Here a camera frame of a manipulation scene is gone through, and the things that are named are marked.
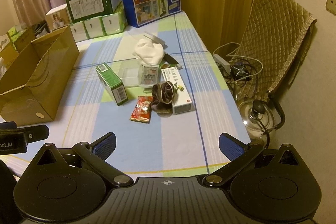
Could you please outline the red snack packet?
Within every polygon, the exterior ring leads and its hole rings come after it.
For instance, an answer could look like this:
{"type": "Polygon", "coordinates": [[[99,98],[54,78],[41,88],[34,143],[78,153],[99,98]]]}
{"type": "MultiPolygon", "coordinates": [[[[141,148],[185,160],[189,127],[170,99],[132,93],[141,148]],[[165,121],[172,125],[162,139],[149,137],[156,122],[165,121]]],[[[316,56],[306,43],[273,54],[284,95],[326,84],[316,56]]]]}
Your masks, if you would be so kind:
{"type": "Polygon", "coordinates": [[[130,116],[131,121],[149,123],[151,118],[152,96],[139,96],[136,106],[130,116]]]}

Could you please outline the small green box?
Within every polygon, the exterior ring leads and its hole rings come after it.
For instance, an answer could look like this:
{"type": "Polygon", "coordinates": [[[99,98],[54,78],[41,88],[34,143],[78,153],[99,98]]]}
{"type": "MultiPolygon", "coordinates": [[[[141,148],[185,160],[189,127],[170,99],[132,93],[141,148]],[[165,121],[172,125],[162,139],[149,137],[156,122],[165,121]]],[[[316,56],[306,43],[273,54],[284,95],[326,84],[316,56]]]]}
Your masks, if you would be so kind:
{"type": "Polygon", "coordinates": [[[128,100],[128,97],[120,77],[118,77],[107,63],[99,64],[95,69],[102,85],[111,97],[113,97],[117,106],[124,104],[128,100]]]}

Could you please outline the long white medicine box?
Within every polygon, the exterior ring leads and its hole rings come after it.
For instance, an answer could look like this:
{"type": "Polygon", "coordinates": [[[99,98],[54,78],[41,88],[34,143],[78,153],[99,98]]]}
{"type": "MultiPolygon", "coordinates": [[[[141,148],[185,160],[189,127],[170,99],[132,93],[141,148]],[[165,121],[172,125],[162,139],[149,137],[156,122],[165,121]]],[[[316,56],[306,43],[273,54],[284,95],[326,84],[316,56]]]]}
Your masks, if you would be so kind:
{"type": "Polygon", "coordinates": [[[174,98],[172,102],[173,114],[182,114],[192,110],[192,100],[176,67],[161,69],[165,81],[173,84],[174,98]]]}

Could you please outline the dark velvet scrunchie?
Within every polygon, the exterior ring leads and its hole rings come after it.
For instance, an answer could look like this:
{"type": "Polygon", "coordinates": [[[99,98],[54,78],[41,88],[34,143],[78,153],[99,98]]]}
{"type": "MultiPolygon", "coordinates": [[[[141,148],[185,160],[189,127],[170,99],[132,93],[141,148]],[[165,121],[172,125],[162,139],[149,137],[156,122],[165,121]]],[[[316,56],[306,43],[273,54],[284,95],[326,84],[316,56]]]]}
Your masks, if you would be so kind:
{"type": "Polygon", "coordinates": [[[170,81],[155,84],[152,88],[151,109],[157,114],[171,113],[174,94],[174,86],[170,81]]]}

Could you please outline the small picture card box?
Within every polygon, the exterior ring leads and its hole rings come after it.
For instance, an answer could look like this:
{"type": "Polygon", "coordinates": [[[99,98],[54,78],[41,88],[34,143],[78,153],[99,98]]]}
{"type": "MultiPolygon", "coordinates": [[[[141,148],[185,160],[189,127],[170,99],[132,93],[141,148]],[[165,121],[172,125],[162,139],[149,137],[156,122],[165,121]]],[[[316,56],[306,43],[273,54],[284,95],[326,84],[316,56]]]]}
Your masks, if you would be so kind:
{"type": "Polygon", "coordinates": [[[158,65],[143,64],[139,67],[138,83],[144,88],[151,88],[158,80],[158,65]]]}

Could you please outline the white cloth sock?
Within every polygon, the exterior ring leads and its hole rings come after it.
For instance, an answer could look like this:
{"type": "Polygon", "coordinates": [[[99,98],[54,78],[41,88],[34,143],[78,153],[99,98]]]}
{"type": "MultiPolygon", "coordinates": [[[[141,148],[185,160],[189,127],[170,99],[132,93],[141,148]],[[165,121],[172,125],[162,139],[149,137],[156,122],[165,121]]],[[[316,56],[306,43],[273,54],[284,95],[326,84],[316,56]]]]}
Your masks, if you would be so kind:
{"type": "Polygon", "coordinates": [[[133,55],[142,65],[159,65],[164,56],[162,44],[141,38],[134,46],[133,55]]]}

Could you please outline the open cardboard box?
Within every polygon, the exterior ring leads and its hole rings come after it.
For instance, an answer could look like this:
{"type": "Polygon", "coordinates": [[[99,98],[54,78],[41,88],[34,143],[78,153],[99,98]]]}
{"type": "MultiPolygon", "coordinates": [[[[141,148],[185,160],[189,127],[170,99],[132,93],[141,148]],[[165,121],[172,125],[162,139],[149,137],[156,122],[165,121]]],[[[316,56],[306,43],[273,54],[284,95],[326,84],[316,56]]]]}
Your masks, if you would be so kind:
{"type": "Polygon", "coordinates": [[[1,78],[1,117],[19,126],[53,121],[78,56],[68,26],[29,42],[1,78]]]}

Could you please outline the white power strip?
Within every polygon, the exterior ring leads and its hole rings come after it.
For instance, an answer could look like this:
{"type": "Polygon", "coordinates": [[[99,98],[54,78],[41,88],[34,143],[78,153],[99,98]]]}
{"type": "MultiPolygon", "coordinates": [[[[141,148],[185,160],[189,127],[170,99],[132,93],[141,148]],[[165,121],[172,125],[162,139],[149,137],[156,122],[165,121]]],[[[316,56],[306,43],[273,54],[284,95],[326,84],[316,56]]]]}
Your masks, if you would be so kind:
{"type": "Polygon", "coordinates": [[[231,73],[231,66],[229,62],[225,61],[221,56],[219,56],[217,53],[213,55],[213,58],[215,62],[223,67],[223,71],[226,75],[230,75],[231,73]]]}

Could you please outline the quilted chair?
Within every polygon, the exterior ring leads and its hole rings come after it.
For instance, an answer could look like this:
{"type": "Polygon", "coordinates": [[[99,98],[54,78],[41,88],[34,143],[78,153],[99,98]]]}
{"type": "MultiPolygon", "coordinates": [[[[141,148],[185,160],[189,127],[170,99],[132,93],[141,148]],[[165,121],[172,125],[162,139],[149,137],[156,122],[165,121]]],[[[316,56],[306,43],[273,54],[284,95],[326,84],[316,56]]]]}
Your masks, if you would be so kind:
{"type": "Polygon", "coordinates": [[[290,88],[310,48],[316,19],[294,0],[253,0],[233,60],[249,57],[257,75],[234,88],[238,98],[267,100],[290,88]]]}

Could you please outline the white photo box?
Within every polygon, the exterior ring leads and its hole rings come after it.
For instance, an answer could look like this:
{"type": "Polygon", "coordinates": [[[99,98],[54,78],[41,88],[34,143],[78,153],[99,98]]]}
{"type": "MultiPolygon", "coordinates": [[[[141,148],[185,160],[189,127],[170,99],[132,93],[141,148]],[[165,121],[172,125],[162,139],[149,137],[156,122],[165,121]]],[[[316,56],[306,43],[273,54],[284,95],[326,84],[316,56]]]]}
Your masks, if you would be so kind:
{"type": "Polygon", "coordinates": [[[62,28],[70,24],[67,4],[60,5],[51,9],[45,15],[45,20],[50,31],[62,28]]]}

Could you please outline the green tissue pack stack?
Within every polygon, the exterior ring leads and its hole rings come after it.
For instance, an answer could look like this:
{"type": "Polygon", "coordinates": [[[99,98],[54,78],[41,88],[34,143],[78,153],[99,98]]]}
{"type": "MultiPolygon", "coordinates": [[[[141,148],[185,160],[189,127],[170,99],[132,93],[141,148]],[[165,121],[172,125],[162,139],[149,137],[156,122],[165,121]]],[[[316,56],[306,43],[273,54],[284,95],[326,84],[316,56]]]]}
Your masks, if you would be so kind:
{"type": "Polygon", "coordinates": [[[125,10],[119,4],[113,14],[96,16],[70,25],[75,42],[119,34],[127,26],[125,10]]]}

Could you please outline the large green carton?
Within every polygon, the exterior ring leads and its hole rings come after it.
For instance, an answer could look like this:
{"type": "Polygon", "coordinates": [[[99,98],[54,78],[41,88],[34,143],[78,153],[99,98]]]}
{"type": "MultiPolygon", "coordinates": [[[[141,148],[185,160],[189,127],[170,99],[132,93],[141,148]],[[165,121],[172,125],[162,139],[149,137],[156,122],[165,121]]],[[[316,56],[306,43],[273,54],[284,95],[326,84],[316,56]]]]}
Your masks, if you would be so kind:
{"type": "Polygon", "coordinates": [[[122,0],[66,0],[72,23],[113,14],[122,0]]]}

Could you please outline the single wall socket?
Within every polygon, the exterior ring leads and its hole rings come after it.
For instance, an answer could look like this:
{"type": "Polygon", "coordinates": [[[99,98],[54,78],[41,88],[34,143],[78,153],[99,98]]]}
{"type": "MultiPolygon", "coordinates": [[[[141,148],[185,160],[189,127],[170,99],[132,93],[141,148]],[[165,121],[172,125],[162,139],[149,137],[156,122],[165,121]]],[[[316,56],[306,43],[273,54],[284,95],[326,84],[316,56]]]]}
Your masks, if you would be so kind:
{"type": "Polygon", "coordinates": [[[336,0],[326,0],[326,10],[336,15],[336,0]]]}

